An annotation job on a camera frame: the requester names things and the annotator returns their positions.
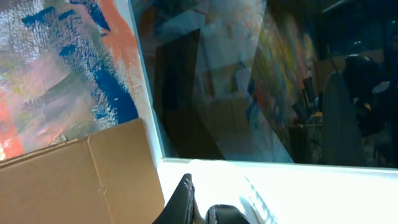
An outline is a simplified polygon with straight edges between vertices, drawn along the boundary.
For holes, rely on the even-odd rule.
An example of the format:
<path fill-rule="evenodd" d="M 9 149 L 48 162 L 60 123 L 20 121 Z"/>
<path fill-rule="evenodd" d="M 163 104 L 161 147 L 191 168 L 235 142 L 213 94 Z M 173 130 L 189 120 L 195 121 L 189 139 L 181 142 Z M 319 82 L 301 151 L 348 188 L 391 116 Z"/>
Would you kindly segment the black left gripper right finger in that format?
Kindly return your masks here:
<path fill-rule="evenodd" d="M 249 224 L 245 216 L 232 205 L 214 205 L 206 213 L 208 224 Z"/>

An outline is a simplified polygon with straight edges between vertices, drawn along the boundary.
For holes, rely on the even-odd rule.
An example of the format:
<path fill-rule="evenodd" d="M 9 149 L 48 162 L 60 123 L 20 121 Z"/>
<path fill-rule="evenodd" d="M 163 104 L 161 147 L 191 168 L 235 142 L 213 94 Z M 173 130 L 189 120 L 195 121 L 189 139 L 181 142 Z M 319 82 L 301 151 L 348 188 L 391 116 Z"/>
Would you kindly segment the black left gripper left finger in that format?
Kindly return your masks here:
<path fill-rule="evenodd" d="M 192 224 L 195 187 L 191 174 L 184 174 L 161 214 L 152 224 Z"/>

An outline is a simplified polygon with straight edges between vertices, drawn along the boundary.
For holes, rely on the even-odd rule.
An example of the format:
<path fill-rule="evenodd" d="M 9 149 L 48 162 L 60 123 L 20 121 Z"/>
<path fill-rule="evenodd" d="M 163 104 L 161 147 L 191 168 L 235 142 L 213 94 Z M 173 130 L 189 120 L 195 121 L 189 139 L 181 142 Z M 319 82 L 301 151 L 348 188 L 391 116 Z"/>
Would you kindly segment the white t-shirt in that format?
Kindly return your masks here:
<path fill-rule="evenodd" d="M 397 170 L 165 158 L 165 201 L 182 175 L 245 176 L 278 223 L 397 223 Z"/>

